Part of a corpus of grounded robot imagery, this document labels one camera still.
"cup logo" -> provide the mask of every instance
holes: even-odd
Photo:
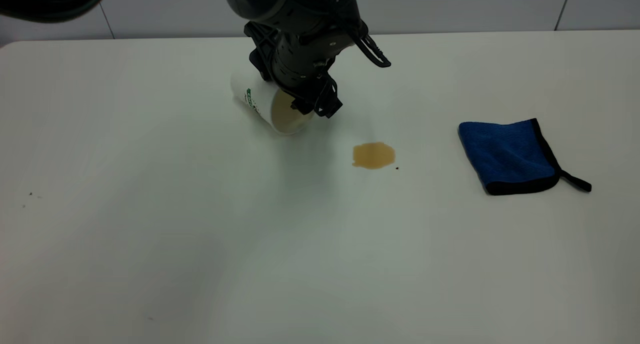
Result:
[[[255,110],[256,113],[260,114],[258,108],[254,105],[254,101],[251,99],[251,88],[247,88],[246,95],[244,96],[244,101]]]

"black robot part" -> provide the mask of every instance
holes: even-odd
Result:
[[[267,81],[295,98],[302,114],[331,117],[342,107],[329,75],[336,55],[356,44],[377,66],[389,60],[369,36],[356,0],[227,0],[248,19],[244,34],[256,49],[249,60]]]

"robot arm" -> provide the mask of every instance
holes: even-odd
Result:
[[[0,14],[41,23],[82,16],[101,0],[0,0]],[[358,46],[381,68],[391,65],[369,36],[356,0],[227,0],[249,20],[244,33],[256,49],[249,59],[263,79],[295,98],[292,107],[331,117],[342,102],[329,68],[344,48]]]
[[[329,75],[336,55],[356,44],[380,68],[391,65],[369,36],[356,0],[227,0],[248,19],[249,59],[265,80],[295,98],[292,108],[331,117],[342,107]]]

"white paper cup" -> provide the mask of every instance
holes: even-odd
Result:
[[[291,109],[294,97],[282,91],[275,82],[263,80],[251,63],[231,74],[231,90],[236,98],[249,105],[282,135],[299,132],[314,116],[313,111],[302,115]]]

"coffee spill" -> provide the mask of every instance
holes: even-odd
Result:
[[[385,143],[366,143],[353,147],[353,166],[380,169],[396,161],[396,151]]]

